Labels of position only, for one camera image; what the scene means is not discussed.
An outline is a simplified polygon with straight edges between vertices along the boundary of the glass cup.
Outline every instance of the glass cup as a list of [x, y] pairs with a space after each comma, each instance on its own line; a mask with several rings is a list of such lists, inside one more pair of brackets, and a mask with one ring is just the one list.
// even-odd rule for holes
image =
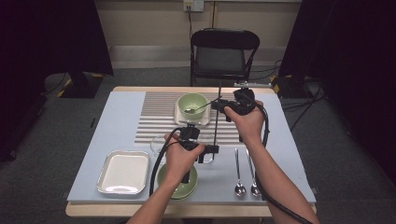
[[[213, 142], [215, 141], [215, 135], [213, 134], [200, 134], [198, 135], [197, 142], [198, 143], [203, 143], [206, 145], [211, 145], [213, 146]], [[213, 154], [205, 154], [204, 155], [204, 163], [210, 163], [213, 161]]]
[[[160, 155], [160, 152], [163, 149], [163, 144], [165, 144], [165, 139], [163, 138], [163, 135], [155, 136], [149, 144], [152, 154], [154, 155], [155, 161], [158, 159], [158, 156]], [[160, 164], [165, 164], [165, 163], [166, 163], [166, 158], [165, 158], [165, 154], [163, 154], [163, 158], [161, 159]]]

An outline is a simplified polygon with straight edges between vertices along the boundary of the black curtain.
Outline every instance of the black curtain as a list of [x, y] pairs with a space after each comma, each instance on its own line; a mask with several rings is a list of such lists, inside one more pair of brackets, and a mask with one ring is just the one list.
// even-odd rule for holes
[[323, 31], [336, 0], [303, 0], [291, 31], [282, 64], [280, 77], [292, 75], [302, 81], [309, 74]]
[[[316, 5], [320, 1], [303, 1], [303, 5], [308, 2]], [[299, 58], [295, 53], [295, 57], [285, 57], [283, 62], [311, 62], [304, 69], [305, 74], [322, 79], [352, 137], [370, 152], [393, 183], [396, 183], [395, 24], [395, 1], [335, 1], [318, 39], [312, 42], [317, 43], [310, 48], [315, 49], [309, 54], [313, 55], [312, 60]]]
[[21, 121], [48, 75], [113, 70], [93, 0], [2, 1], [0, 30], [2, 156], [13, 149], [9, 142], [26, 126]]

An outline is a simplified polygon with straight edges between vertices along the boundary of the gray carpet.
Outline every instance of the gray carpet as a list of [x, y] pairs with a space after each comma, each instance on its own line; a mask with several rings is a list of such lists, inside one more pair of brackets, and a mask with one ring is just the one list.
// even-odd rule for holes
[[[265, 70], [257, 66], [253, 70]], [[41, 116], [17, 149], [17, 159], [0, 163], [0, 223], [116, 224], [125, 218], [68, 217], [67, 192], [83, 160], [111, 90], [122, 86], [189, 86], [188, 67], [118, 69], [105, 77], [94, 99], [63, 99], [50, 92]], [[253, 72], [252, 78], [269, 72]], [[46, 80], [55, 88], [63, 75]], [[259, 83], [269, 80], [260, 79]], [[233, 83], [223, 82], [223, 86]], [[217, 86], [198, 79], [197, 86]], [[312, 90], [318, 84], [310, 83]], [[282, 99], [282, 104], [305, 102]], [[291, 126], [304, 108], [285, 112]], [[342, 117], [326, 100], [314, 103], [292, 130], [322, 223], [396, 223], [396, 190], [359, 143], [347, 134]], [[191, 220], [191, 223], [207, 220]]]

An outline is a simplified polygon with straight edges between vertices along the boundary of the white saucer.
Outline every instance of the white saucer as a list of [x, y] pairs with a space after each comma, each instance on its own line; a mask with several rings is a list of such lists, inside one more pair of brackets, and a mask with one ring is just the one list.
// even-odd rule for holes
[[197, 125], [206, 125], [210, 121], [210, 105], [206, 107], [205, 113], [200, 119], [185, 119], [178, 109], [177, 101], [175, 103], [175, 123], [178, 125], [185, 124], [186, 122], [195, 123]]

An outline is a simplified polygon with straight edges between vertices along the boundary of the baseboard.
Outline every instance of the baseboard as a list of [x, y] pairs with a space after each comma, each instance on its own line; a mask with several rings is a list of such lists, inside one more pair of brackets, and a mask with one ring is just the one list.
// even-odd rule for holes
[[[283, 59], [286, 47], [257, 50], [253, 65], [274, 65]], [[190, 47], [178, 46], [112, 46], [111, 63], [117, 68], [150, 68], [190, 66]]]

